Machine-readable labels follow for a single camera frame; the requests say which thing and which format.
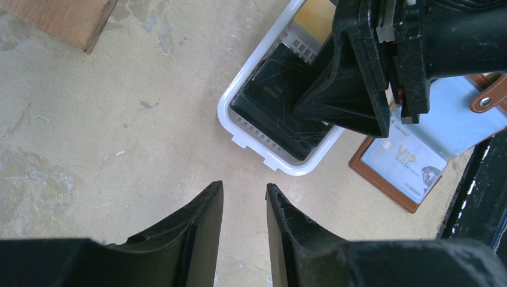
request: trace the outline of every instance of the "yellow object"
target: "yellow object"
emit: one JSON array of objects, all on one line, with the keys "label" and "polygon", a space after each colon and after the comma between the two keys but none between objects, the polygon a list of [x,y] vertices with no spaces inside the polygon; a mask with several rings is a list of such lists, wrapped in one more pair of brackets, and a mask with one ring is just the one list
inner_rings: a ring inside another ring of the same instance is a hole
[{"label": "yellow object", "polygon": [[294,17],[295,21],[323,44],[331,33],[335,5],[329,0],[308,0]]}]

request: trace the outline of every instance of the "floor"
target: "floor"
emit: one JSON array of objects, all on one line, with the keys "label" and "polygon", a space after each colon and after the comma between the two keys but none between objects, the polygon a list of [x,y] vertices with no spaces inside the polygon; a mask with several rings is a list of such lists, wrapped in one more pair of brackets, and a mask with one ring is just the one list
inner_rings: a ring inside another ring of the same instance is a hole
[{"label": "floor", "polygon": [[215,286],[270,286],[265,185],[349,240],[431,239],[469,152],[412,215],[350,170],[346,131],[309,175],[273,172],[216,104],[287,0],[119,0],[84,54],[0,12],[0,237],[126,238],[223,180]]}]

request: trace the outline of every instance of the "id card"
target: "id card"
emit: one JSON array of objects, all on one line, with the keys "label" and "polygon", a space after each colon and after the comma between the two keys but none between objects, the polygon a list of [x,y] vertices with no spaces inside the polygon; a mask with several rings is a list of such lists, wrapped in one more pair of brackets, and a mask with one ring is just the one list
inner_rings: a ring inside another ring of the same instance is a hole
[{"label": "id card", "polygon": [[399,119],[391,121],[389,137],[375,139],[361,160],[417,204],[423,201],[447,165]]}]

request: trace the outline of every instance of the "badge holder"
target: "badge holder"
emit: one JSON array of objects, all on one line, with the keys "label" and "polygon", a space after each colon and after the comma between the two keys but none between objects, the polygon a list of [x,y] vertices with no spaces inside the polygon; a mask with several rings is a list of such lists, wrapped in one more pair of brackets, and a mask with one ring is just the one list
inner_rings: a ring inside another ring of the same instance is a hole
[{"label": "badge holder", "polygon": [[507,75],[443,78],[430,92],[430,112],[419,124],[401,124],[401,107],[395,107],[389,137],[368,137],[349,162],[411,213],[451,159],[507,126]]}]

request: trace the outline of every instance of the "white plastic basket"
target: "white plastic basket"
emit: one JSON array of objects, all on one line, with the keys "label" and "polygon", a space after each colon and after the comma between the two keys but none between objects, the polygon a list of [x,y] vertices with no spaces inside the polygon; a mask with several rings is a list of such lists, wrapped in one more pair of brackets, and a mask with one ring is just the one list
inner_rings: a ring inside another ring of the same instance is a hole
[{"label": "white plastic basket", "polygon": [[305,62],[310,63],[321,44],[294,21],[294,16],[305,0],[292,0],[274,22],[266,36],[259,43],[245,65],[233,79],[218,102],[218,119],[224,128],[233,134],[233,142],[242,148],[249,146],[264,158],[264,164],[272,170],[280,169],[288,175],[300,176],[311,172],[320,163],[324,155],[333,146],[343,132],[343,128],[334,126],[315,147],[309,156],[300,161],[266,137],[254,126],[230,108],[234,99],[256,65],[267,57],[280,43],[284,43]]}]

